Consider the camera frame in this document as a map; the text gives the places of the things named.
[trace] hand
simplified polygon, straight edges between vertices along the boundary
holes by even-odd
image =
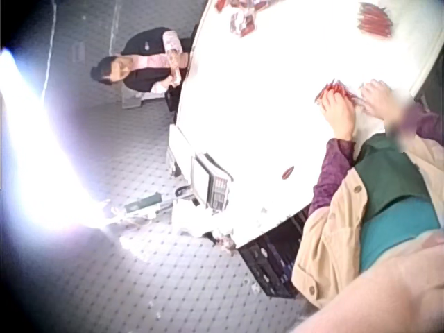
[[[365,113],[389,123],[400,120],[401,105],[386,83],[371,80],[361,88],[361,95]]]
[[[178,81],[178,77],[177,77],[176,71],[172,71],[171,72],[171,77],[172,77],[172,79],[171,79],[171,86],[174,87],[174,88],[178,87],[180,85],[180,81],[181,80]]]
[[[179,67],[179,53],[176,50],[170,50],[167,52],[169,66],[171,70],[175,70]]]
[[[333,128],[334,137],[351,141],[355,130],[355,108],[350,99],[328,90],[317,100],[325,119]]]

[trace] plastic crate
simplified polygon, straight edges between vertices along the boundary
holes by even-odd
[[[308,206],[239,249],[242,259],[267,296],[295,298],[298,295],[291,283],[291,272],[307,216]]]

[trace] finger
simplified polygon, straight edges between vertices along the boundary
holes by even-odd
[[[327,92],[327,100],[328,100],[328,105],[331,105],[334,103],[334,90],[331,89]]]
[[[382,92],[386,94],[390,94],[392,92],[391,88],[384,81],[380,81],[379,84]]]
[[[329,108],[330,102],[328,101],[328,91],[323,92],[323,94],[321,96],[321,104],[325,108],[325,110],[327,110],[327,108]]]
[[[372,97],[372,87],[370,84],[364,85],[364,87],[361,89],[361,96],[362,99],[368,100]]]
[[[354,112],[355,111],[355,107],[353,106],[353,102],[350,99],[348,99],[348,98],[344,98],[343,100],[345,102],[347,110],[351,110],[352,112]]]
[[[369,114],[372,117],[376,117],[375,108],[373,107],[373,104],[369,101],[362,101],[362,107],[366,114]]]
[[[342,97],[341,93],[339,93],[339,92],[335,92],[333,98],[334,98],[334,102],[335,103],[340,103],[340,102],[342,102],[344,100],[344,98]]]
[[[321,109],[322,115],[325,116],[325,113],[327,113],[327,110],[324,108],[324,105],[322,105],[322,103],[319,104],[319,108]]]
[[[371,89],[374,89],[374,90],[381,90],[381,85],[376,80],[371,80],[370,81],[370,87],[371,87]]]

